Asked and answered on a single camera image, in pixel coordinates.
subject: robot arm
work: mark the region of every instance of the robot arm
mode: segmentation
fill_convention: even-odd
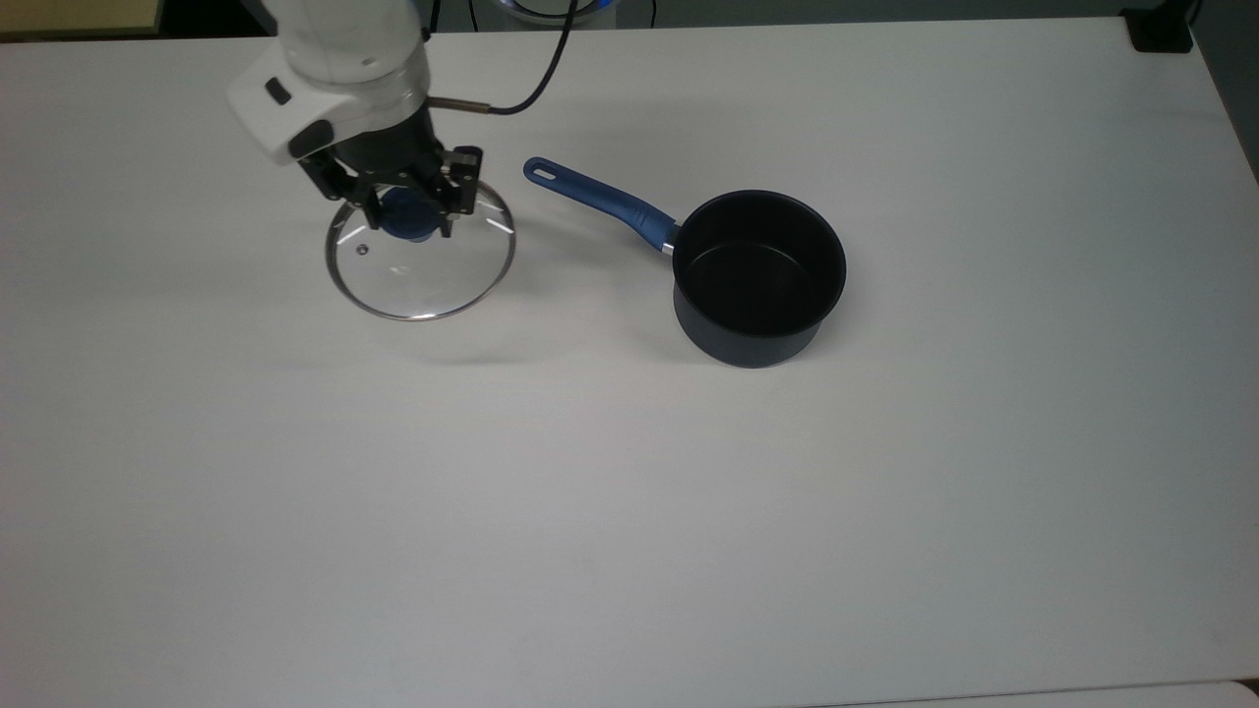
[[[376,190],[404,186],[446,218],[471,213],[481,150],[447,151],[429,117],[429,71],[410,0],[266,0],[279,37],[228,88],[277,164],[378,228]]]

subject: black saucepan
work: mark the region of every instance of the black saucepan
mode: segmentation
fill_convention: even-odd
[[[525,163],[525,176],[621,219],[672,254],[677,321],[726,364],[758,368],[792,358],[844,292],[847,260],[835,231],[784,194],[723,194],[677,226],[642,199],[543,157]]]

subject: table surface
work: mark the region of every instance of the table surface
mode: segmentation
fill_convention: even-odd
[[[546,34],[439,35],[506,103]],[[782,707],[1259,674],[1259,189],[1122,20],[578,33],[442,113],[520,232],[395,324],[223,89],[266,40],[0,47],[0,703]],[[699,353],[530,185],[765,188],[850,260]]]
[[[954,698],[910,703],[912,708],[1256,708],[1259,697],[1236,683],[1207,683]]]
[[[151,34],[162,0],[5,0],[0,37]]]

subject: white robot arm casing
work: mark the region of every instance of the white robot arm casing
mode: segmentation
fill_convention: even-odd
[[[279,37],[228,88],[263,151],[290,164],[407,120],[428,97],[421,20],[409,0],[267,0]]]

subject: blue object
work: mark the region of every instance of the blue object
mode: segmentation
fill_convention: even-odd
[[[412,243],[422,243],[442,227],[442,215],[409,189],[394,188],[380,198],[380,228]]]
[[[526,160],[525,178],[556,194],[621,219],[656,251],[663,251],[677,232],[677,222],[672,217],[642,199],[545,157]]]

